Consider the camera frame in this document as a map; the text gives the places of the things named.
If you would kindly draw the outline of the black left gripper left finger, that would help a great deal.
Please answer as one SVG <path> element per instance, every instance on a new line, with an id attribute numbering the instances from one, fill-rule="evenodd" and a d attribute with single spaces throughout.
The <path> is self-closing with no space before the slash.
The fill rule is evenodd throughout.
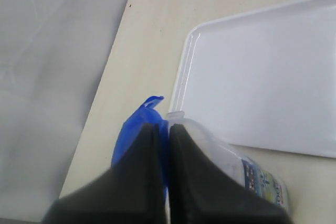
<path id="1" fill-rule="evenodd" d="M 166 223 L 156 124 L 145 124 L 123 157 L 100 177 L 58 199 L 43 223 Z"/>

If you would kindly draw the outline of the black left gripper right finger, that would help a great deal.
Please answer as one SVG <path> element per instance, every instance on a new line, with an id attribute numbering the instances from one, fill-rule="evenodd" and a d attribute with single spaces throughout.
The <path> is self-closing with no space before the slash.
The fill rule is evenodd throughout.
<path id="1" fill-rule="evenodd" d="M 171 223 L 291 223 L 286 211 L 244 189 L 196 145 L 186 128 L 170 129 Z"/>

